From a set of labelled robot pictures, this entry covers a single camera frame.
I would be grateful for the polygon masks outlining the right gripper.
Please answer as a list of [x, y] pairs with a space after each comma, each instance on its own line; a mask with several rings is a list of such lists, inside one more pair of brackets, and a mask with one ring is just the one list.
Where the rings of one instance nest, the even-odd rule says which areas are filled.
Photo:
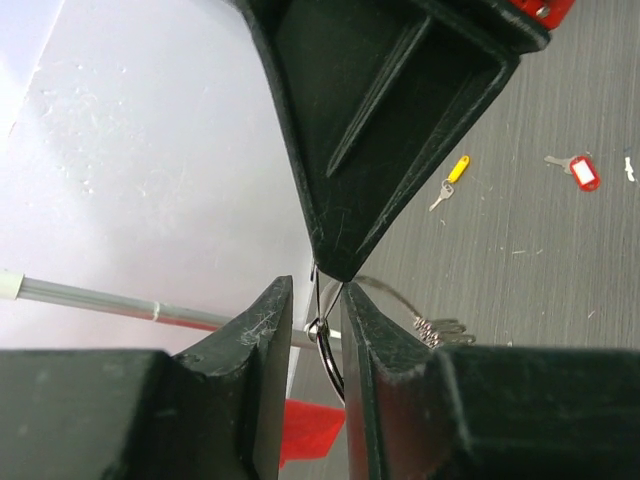
[[457, 17], [489, 34], [516, 53], [544, 50], [551, 32], [565, 19], [574, 0], [439, 1]]

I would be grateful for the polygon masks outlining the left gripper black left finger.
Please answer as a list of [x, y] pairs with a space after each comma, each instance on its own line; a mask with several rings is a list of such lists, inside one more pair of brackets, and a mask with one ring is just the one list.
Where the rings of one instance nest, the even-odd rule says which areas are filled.
[[180, 354], [5, 350], [5, 479], [275, 479], [293, 281]]

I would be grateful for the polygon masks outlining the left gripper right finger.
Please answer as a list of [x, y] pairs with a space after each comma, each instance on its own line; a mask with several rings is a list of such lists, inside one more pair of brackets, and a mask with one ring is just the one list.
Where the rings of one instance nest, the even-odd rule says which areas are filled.
[[639, 355], [624, 349], [434, 350], [345, 287], [353, 479], [635, 479]]

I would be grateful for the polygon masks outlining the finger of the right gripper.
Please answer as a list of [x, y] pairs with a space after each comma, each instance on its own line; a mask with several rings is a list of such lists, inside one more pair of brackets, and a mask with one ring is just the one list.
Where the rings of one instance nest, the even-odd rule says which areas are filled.
[[515, 71], [446, 1], [243, 1], [310, 237], [352, 279]]

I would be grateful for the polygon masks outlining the wire keyring with keys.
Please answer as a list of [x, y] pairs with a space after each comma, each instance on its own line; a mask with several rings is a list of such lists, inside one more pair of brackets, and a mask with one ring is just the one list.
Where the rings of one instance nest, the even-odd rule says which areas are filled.
[[[342, 404], [345, 400], [346, 369], [338, 365], [337, 356], [343, 356], [343, 349], [351, 341], [354, 333], [351, 312], [346, 306], [346, 283], [333, 278], [325, 285], [320, 284], [320, 271], [317, 266], [311, 270], [314, 288], [316, 315], [304, 327], [309, 341], [315, 345], [324, 371], [331, 387]], [[429, 319], [405, 296], [388, 283], [369, 275], [357, 275], [353, 285], [370, 287], [394, 300], [412, 320], [415, 336], [427, 348], [434, 350], [444, 346], [471, 346], [476, 336], [467, 326], [456, 319]]]

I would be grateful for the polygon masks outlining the key with orange tag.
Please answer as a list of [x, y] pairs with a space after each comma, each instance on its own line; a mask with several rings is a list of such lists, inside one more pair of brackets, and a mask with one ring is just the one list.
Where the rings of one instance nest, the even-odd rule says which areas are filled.
[[442, 181], [439, 196], [433, 202], [433, 204], [429, 207], [429, 211], [432, 212], [435, 210], [440, 203], [445, 200], [448, 200], [455, 192], [453, 185], [457, 183], [468, 166], [471, 163], [471, 157], [468, 155], [462, 156], [452, 168], [448, 176]]

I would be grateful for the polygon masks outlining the key with red tag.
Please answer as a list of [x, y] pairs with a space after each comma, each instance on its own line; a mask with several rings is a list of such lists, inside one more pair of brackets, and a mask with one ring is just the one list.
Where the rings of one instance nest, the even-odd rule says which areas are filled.
[[600, 186], [601, 179], [596, 171], [591, 158], [585, 155], [573, 156], [559, 159], [553, 156], [546, 156], [544, 161], [560, 166], [566, 174], [571, 175], [578, 187], [585, 192], [593, 192]]

